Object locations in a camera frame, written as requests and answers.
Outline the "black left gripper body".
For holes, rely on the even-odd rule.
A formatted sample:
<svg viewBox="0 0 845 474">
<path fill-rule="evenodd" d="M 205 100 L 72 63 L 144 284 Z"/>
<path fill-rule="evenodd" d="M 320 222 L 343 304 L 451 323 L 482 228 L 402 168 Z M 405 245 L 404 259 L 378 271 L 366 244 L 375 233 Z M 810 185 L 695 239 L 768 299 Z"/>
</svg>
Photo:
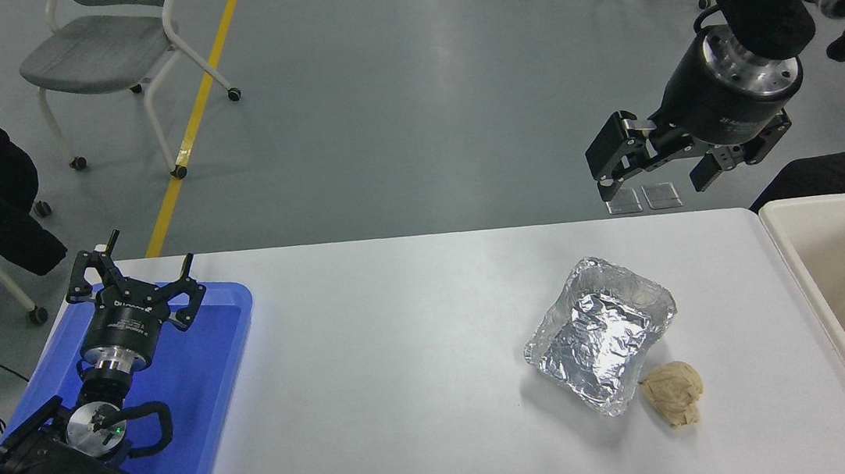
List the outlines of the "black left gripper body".
<svg viewBox="0 0 845 474">
<path fill-rule="evenodd" d="M 146 303 L 137 294 L 124 297 L 115 290 L 98 291 L 94 314 L 82 344 L 84 360 L 98 360 L 101 352 L 126 348 L 138 355 L 155 353 L 161 328 L 169 317 L 167 303 Z"/>
</svg>

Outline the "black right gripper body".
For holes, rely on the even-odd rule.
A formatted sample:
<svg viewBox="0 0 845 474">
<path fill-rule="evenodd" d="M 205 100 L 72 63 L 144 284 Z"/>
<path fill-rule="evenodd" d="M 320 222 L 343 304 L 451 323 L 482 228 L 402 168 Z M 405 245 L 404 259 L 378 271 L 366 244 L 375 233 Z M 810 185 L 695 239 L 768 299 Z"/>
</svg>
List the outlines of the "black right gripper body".
<svg viewBox="0 0 845 474">
<path fill-rule="evenodd" d="M 651 119 L 704 143 L 742 144 L 759 135 L 799 89 L 797 58 L 762 57 L 731 32 L 698 35 Z"/>
</svg>

